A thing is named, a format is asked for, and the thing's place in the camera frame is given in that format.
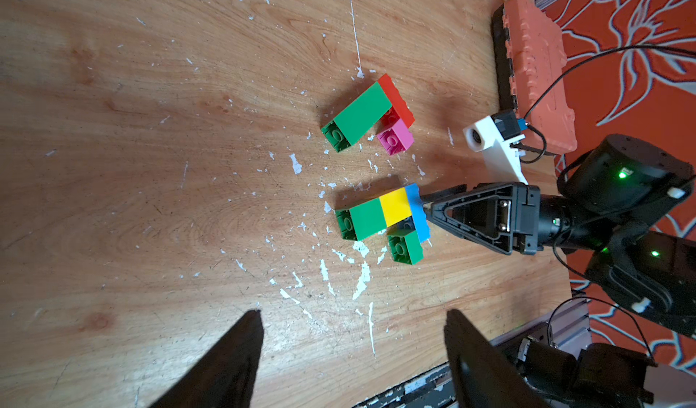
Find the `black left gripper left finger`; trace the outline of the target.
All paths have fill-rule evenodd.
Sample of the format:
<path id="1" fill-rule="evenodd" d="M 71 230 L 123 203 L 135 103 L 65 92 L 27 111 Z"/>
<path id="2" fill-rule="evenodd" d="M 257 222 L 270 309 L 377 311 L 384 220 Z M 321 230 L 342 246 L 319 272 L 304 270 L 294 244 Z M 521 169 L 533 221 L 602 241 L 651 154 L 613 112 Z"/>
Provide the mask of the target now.
<path id="1" fill-rule="evenodd" d="M 248 310 L 154 407 L 248 407 L 264 340 L 261 312 Z"/>

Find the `green lego brick front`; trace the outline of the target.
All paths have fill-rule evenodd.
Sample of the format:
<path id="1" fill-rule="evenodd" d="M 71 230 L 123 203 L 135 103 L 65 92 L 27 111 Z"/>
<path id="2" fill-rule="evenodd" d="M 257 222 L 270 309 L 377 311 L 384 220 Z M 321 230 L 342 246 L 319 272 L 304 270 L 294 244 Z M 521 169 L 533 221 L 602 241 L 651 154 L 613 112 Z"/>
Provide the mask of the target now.
<path id="1" fill-rule="evenodd" d="M 388 234 L 388 244 L 391 257 L 398 263 L 416 265 L 424 258 L 415 230 L 394 230 Z"/>

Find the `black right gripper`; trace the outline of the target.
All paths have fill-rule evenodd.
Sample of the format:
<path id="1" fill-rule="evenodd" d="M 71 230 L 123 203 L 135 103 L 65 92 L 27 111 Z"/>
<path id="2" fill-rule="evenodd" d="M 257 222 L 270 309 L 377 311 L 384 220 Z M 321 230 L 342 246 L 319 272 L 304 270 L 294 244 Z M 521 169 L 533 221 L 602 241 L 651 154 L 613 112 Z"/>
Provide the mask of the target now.
<path id="1" fill-rule="evenodd" d="M 499 203 L 469 201 L 500 191 Z M 453 236 L 503 255 L 538 252 L 541 191 L 524 183 L 462 184 L 421 197 L 427 220 Z"/>

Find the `yellow lego brick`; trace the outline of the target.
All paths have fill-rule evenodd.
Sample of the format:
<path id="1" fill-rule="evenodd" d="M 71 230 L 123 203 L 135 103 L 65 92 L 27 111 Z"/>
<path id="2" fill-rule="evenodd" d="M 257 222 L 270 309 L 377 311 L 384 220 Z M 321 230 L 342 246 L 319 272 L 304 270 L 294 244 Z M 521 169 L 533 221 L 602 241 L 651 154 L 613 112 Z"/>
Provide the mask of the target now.
<path id="1" fill-rule="evenodd" d="M 391 227 L 400 221 L 406 220 L 413 214 L 411 212 L 409 196 L 405 188 L 400 188 L 380 196 L 379 202 L 387 227 Z"/>

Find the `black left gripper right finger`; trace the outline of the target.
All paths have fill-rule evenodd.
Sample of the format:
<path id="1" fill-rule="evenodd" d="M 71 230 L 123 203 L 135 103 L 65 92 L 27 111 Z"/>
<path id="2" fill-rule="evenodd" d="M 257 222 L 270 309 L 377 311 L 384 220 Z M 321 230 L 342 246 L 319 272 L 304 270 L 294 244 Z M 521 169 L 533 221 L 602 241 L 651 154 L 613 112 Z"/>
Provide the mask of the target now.
<path id="1" fill-rule="evenodd" d="M 447 312 L 444 340 L 460 407 L 547 406 L 460 310 Z"/>

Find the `blue lego brick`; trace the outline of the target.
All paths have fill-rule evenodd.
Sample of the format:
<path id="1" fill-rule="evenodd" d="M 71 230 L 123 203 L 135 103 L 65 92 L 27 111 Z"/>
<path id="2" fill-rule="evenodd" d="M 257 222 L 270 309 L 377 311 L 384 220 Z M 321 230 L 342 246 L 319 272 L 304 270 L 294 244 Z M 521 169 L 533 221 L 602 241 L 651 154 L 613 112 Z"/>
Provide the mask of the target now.
<path id="1" fill-rule="evenodd" d="M 416 183 L 412 183 L 407 185 L 404 190 L 406 190 L 408 197 L 411 217 L 413 218 L 413 224 L 418 235 L 419 243 L 424 243 L 430 239 L 431 231 L 424 212 L 420 189 Z"/>

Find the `tall green lego brick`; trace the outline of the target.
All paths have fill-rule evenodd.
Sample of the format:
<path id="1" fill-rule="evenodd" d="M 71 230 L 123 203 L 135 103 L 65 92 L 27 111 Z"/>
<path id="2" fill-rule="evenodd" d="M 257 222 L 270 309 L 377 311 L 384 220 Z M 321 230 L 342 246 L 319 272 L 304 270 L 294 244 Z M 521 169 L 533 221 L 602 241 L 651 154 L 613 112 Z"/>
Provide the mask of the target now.
<path id="1" fill-rule="evenodd" d="M 356 145 L 392 108 L 382 86 L 375 82 L 322 128 L 335 152 Z"/>

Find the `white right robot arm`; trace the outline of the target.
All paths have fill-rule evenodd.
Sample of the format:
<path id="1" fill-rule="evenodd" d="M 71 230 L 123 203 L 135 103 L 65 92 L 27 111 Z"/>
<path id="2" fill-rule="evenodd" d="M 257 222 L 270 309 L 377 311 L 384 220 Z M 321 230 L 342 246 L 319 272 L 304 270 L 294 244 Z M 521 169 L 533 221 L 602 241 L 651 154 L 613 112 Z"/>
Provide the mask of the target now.
<path id="1" fill-rule="evenodd" d="M 655 230 L 687 201 L 695 171 L 643 140 L 611 134 L 567 166 L 545 195 L 525 183 L 458 186 L 427 195 L 426 218 L 450 234 L 509 255 L 551 249 L 592 256 L 584 278 L 630 319 L 685 336 L 695 332 L 695 244 Z M 458 310 L 444 328 L 449 369 L 462 407 L 644 407 L 651 351 L 591 344 L 578 354 L 550 337 L 527 338 L 502 355 Z"/>

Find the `pink lego brick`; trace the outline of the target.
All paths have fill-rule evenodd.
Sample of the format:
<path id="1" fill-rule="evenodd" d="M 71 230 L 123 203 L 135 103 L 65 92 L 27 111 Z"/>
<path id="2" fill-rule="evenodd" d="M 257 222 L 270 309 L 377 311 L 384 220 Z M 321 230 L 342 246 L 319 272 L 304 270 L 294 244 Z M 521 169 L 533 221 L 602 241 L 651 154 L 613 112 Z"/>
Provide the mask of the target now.
<path id="1" fill-rule="evenodd" d="M 398 119 L 392 125 L 385 127 L 378 134 L 377 139 L 389 155 L 407 151 L 414 142 L 413 134 L 402 119 Z"/>

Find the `small green lego brick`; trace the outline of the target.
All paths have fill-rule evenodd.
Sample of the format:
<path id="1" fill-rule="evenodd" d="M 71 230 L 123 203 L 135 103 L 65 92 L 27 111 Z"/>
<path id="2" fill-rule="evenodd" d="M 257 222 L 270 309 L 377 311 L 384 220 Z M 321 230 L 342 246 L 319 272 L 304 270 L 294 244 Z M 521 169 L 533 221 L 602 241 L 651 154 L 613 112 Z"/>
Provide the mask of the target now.
<path id="1" fill-rule="evenodd" d="M 387 229 L 382 203 L 378 198 L 335 212 L 341 236 L 348 241 L 363 241 Z"/>

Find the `red lego brick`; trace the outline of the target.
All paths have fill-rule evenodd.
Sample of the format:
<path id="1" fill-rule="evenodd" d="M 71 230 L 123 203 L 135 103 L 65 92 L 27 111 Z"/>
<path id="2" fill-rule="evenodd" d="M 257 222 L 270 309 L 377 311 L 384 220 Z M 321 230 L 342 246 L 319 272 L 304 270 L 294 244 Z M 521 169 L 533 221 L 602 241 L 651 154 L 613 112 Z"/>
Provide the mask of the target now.
<path id="1" fill-rule="evenodd" d="M 382 125 L 392 125 L 397 119 L 400 119 L 406 124 L 407 128 L 410 128 L 415 122 L 413 112 L 411 112 L 399 90 L 395 87 L 392 78 L 388 74 L 384 74 L 378 79 L 378 83 L 391 103 L 390 110 L 381 118 Z"/>

